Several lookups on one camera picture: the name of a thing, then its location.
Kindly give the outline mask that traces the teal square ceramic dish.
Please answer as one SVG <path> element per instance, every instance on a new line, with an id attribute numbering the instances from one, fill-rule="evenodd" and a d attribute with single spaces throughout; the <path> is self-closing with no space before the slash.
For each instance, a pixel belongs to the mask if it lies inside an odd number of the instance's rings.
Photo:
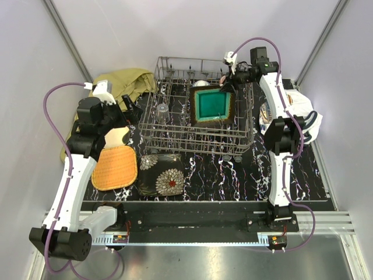
<path id="1" fill-rule="evenodd" d="M 234 89 L 222 90 L 219 85 L 192 87 L 189 101 L 192 127 L 220 128 L 234 122 Z"/>

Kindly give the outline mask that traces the red patterned bowl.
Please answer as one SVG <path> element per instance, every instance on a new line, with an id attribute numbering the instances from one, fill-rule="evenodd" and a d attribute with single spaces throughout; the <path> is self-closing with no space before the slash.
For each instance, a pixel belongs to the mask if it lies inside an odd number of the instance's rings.
<path id="1" fill-rule="evenodd" d="M 193 87 L 209 86 L 210 83 L 205 80 L 198 80 L 192 84 Z"/>

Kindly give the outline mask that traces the clear drinking glass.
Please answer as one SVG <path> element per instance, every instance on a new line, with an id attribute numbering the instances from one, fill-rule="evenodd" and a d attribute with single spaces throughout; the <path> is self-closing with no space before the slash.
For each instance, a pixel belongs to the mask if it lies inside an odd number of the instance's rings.
<path id="1" fill-rule="evenodd" d="M 156 121 L 159 124 L 166 124 L 170 120 L 170 112 L 167 104 L 161 103 L 156 108 Z"/>

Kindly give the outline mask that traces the pink skull pattern mug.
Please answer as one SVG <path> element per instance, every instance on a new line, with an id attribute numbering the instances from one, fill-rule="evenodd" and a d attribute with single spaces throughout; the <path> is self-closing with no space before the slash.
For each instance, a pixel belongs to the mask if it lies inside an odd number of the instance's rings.
<path id="1" fill-rule="evenodd" d="M 223 86 L 226 81 L 228 81 L 227 76 L 223 75 L 219 80 L 220 86 Z"/>

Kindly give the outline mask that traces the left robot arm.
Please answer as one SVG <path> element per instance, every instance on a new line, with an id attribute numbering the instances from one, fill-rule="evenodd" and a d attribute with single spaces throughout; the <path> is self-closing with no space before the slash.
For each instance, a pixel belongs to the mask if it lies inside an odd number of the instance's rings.
<path id="1" fill-rule="evenodd" d="M 123 207 L 105 202 L 80 220 L 86 187 L 102 152 L 126 147 L 123 112 L 112 94 L 103 93 L 79 101 L 78 132 L 65 144 L 65 165 L 52 207 L 41 227 L 30 230 L 29 240 L 44 256 L 83 261 L 93 240 L 104 230 L 121 230 L 126 223 Z"/>

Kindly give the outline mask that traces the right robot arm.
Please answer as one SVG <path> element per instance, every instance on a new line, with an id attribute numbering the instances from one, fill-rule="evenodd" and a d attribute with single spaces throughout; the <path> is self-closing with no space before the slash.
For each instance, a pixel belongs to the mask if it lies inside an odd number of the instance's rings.
<path id="1" fill-rule="evenodd" d="M 298 152 L 302 137 L 304 119 L 293 113 L 284 91 L 280 62 L 269 61 L 266 47 L 253 48 L 251 66 L 247 70 L 238 69 L 237 54 L 226 52 L 223 62 L 228 65 L 228 74 L 221 79 L 221 90 L 235 89 L 245 83 L 258 82 L 265 94 L 272 114 L 272 121 L 264 134 L 265 148 L 271 162 L 271 189 L 269 205 L 265 212 L 265 226 L 278 231 L 290 222 L 293 209 L 290 199 L 290 179 L 293 156 Z"/>

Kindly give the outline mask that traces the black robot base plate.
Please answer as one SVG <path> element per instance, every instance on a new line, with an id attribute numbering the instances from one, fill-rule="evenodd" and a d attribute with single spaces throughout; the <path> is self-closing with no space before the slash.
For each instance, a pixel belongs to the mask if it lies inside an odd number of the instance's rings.
<path id="1" fill-rule="evenodd" d="M 129 230 L 132 245 L 263 244 L 261 233 L 299 230 L 295 214 L 283 217 L 267 202 L 126 202 L 119 223 L 105 229 L 118 244 Z"/>

